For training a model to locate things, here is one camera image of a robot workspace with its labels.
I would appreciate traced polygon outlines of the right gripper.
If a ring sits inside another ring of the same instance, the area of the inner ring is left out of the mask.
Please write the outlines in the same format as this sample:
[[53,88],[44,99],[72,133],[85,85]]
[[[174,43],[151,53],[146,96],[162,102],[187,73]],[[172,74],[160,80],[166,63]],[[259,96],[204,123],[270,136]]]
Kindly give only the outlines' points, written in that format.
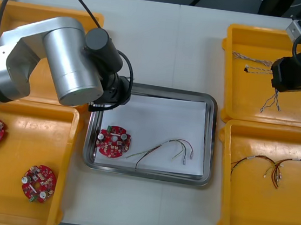
[[301,66],[292,57],[276,60],[272,66],[271,85],[281,92],[301,91]]

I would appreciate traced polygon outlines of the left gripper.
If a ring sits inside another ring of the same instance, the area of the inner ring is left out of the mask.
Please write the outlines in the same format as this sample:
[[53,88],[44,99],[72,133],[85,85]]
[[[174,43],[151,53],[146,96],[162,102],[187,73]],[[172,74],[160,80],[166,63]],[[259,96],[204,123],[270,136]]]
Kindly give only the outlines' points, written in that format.
[[103,95],[88,105],[88,110],[101,112],[126,104],[131,97],[131,82],[124,76],[113,74],[101,81]]

